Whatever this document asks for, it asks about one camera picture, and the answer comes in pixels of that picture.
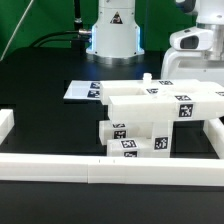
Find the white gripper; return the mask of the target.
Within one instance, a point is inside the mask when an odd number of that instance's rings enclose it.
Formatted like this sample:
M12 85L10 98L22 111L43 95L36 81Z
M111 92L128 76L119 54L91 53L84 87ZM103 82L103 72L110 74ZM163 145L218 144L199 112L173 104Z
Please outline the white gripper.
M170 36L162 79L198 79L224 84L224 28L188 28Z

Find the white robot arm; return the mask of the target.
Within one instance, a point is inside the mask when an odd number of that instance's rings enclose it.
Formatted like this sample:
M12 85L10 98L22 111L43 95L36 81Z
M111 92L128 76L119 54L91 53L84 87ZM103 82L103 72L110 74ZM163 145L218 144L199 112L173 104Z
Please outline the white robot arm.
M174 0L196 25L170 36L161 77L214 81L224 86L224 0ZM106 64L128 63L144 55L135 0L99 0L98 20L91 29L89 58Z

